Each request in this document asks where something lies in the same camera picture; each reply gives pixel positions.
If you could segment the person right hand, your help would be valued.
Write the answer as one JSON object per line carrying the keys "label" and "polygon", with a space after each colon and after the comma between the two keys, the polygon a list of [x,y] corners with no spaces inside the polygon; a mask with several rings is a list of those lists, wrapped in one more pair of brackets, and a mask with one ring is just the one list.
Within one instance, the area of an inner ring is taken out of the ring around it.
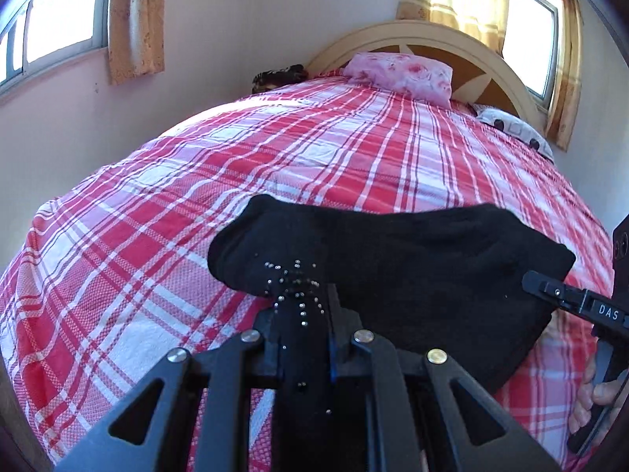
{"label": "person right hand", "polygon": [[614,382],[603,382],[597,386],[593,385],[596,373],[595,357],[591,356],[587,361],[581,385],[577,391],[574,408],[568,418],[568,429],[572,435],[590,422],[592,409],[595,405],[611,406],[609,415],[599,427],[598,433],[593,441],[594,444],[601,444],[628,397],[628,384],[621,380]]}

